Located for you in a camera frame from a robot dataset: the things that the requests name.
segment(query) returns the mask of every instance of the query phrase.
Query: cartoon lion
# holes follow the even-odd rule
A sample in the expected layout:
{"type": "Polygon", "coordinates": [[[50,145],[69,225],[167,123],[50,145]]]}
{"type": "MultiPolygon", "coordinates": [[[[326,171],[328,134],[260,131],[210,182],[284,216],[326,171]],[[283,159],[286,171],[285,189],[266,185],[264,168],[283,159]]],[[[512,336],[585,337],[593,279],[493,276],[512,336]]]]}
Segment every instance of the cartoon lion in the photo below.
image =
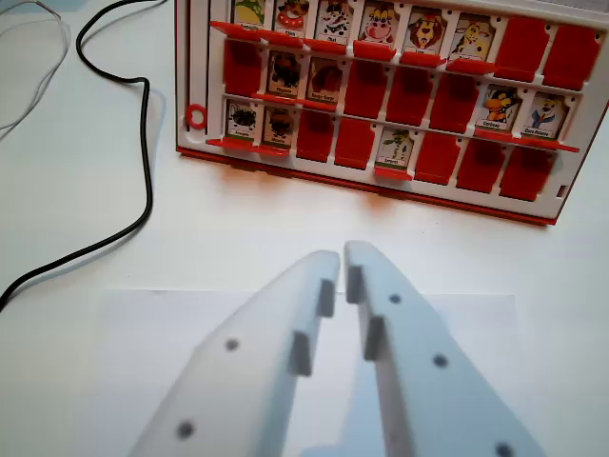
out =
{"type": "Polygon", "coordinates": [[[408,28],[410,29],[410,41],[422,50],[434,46],[442,38],[442,20],[439,16],[433,14],[421,16],[408,28]]]}

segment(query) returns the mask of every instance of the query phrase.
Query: white table surface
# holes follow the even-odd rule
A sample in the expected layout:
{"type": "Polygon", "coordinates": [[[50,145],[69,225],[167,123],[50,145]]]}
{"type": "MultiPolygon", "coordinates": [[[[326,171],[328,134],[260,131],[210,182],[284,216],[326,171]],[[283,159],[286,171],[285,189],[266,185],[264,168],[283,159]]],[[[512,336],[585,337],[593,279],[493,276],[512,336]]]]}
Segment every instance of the white table surface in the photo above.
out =
{"type": "MultiPolygon", "coordinates": [[[[141,88],[100,79],[73,47],[106,3],[62,12],[69,55],[36,110],[0,141],[1,288],[123,228],[144,206],[141,88]]],[[[2,16],[0,30],[39,19],[2,16]]],[[[0,37],[0,122],[20,112],[60,50],[52,22],[0,37]]],[[[514,294],[540,411],[533,433],[549,455],[606,453],[607,123],[558,224],[539,228],[180,157],[170,3],[99,33],[87,53],[151,81],[154,212],[127,244],[26,289],[0,314],[3,457],[75,455],[100,290],[255,290],[306,253],[351,239],[374,243],[423,292],[514,294]]]]}

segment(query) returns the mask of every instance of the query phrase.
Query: white cable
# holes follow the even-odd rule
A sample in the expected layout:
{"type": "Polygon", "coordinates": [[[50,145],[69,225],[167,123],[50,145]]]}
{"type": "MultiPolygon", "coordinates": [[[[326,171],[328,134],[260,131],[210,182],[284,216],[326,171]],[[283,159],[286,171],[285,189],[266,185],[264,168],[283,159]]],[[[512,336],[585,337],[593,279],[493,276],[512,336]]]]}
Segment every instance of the white cable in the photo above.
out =
{"type": "Polygon", "coordinates": [[[45,73],[45,75],[40,80],[40,83],[38,83],[38,86],[36,87],[36,90],[34,91],[34,95],[31,98],[31,101],[29,102],[29,104],[26,107],[26,109],[23,112],[23,114],[21,114],[14,121],[9,122],[9,123],[7,123],[7,124],[5,124],[3,126],[0,126],[0,130],[2,130],[2,129],[14,129],[21,121],[23,121],[28,116],[28,114],[36,107],[36,105],[38,105],[38,102],[43,97],[43,95],[45,94],[45,91],[47,90],[47,87],[49,86],[50,80],[55,75],[55,72],[57,71],[57,69],[59,69],[59,67],[61,66],[61,64],[64,61],[64,59],[66,58],[66,55],[68,54],[68,50],[69,50],[70,38],[69,38],[69,26],[68,26],[68,24],[64,23],[61,20],[61,16],[59,14],[57,14],[55,11],[53,11],[51,8],[49,8],[47,5],[45,5],[44,3],[37,2],[37,1],[32,1],[32,0],[25,0],[25,1],[22,1],[22,2],[19,2],[19,3],[15,4],[15,5],[12,5],[11,7],[8,7],[6,9],[4,9],[4,10],[0,10],[0,15],[2,15],[5,12],[8,12],[8,11],[14,9],[14,8],[20,7],[21,5],[26,5],[28,3],[32,3],[34,5],[38,5],[39,7],[47,10],[53,16],[53,18],[57,22],[57,25],[59,26],[59,29],[61,30],[61,34],[62,34],[62,37],[64,39],[64,50],[63,50],[63,52],[61,54],[61,57],[57,61],[57,63],[53,67],[51,67],[51,69],[49,71],[47,71],[45,73]]]}

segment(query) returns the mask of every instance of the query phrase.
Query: screw hole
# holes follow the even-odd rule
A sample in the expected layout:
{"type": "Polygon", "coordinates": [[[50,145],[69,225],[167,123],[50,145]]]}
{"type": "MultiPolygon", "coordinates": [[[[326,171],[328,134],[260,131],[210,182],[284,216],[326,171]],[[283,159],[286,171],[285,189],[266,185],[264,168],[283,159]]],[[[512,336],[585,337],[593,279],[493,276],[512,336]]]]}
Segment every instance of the screw hole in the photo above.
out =
{"type": "Polygon", "coordinates": [[[448,365],[448,359],[441,354],[437,354],[434,356],[434,364],[436,364],[436,367],[444,368],[448,365]]]}
{"type": "Polygon", "coordinates": [[[239,340],[237,340],[236,338],[230,338],[226,340],[225,346],[226,350],[235,350],[239,347],[239,340]]]}
{"type": "Polygon", "coordinates": [[[500,457],[512,457],[514,455],[514,451],[512,450],[512,448],[506,443],[499,443],[495,447],[495,451],[500,457]]]}
{"type": "Polygon", "coordinates": [[[178,425],[175,432],[179,439],[187,440],[194,433],[194,425],[190,421],[183,421],[178,425]]]}

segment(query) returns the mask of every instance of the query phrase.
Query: cartoon dog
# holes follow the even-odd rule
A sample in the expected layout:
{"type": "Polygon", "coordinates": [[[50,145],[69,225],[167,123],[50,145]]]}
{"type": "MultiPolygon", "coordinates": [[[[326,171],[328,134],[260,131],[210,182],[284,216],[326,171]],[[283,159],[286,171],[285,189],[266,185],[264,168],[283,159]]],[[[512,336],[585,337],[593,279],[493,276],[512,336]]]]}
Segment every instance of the cartoon dog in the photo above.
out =
{"type": "Polygon", "coordinates": [[[271,79],[276,83],[283,81],[285,88],[297,88],[301,76],[296,58],[292,54],[278,53],[273,63],[271,79]]]}
{"type": "Polygon", "coordinates": [[[433,14],[421,16],[408,28],[410,29],[410,41],[422,50],[434,46],[442,38],[442,20],[433,14]]]}
{"type": "Polygon", "coordinates": [[[286,0],[277,8],[277,22],[286,29],[299,30],[305,26],[305,16],[308,13],[307,0],[286,0]]]}
{"type": "Polygon", "coordinates": [[[539,109],[535,109],[531,114],[533,117],[533,129],[538,129],[541,127],[541,124],[552,122],[556,118],[556,113],[554,113],[554,111],[558,103],[558,100],[554,97],[546,97],[543,100],[541,113],[539,113],[539,109]]]}
{"type": "Polygon", "coordinates": [[[467,27],[458,28],[456,33],[462,33],[463,36],[453,49],[453,53],[483,57],[488,50],[488,43],[487,40],[481,40],[480,38],[488,38],[491,35],[487,31],[482,30],[481,25],[483,23],[472,21],[467,27]]]}
{"type": "Polygon", "coordinates": [[[275,135],[285,138],[285,135],[292,128],[292,118],[285,109],[275,109],[268,120],[270,129],[275,135]]]}
{"type": "Polygon", "coordinates": [[[373,43],[391,44],[393,36],[391,31],[394,26],[395,11],[391,8],[380,7],[374,9],[367,18],[367,23],[360,36],[360,40],[371,41],[373,43]]]}
{"type": "Polygon", "coordinates": [[[347,16],[351,7],[347,0],[328,0],[327,8],[321,19],[324,21],[324,33],[344,35],[349,26],[347,16]]]}
{"type": "Polygon", "coordinates": [[[484,107],[488,109],[487,121],[507,122],[507,111],[518,104],[520,99],[516,96],[515,90],[497,89],[484,102],[484,107]]]}

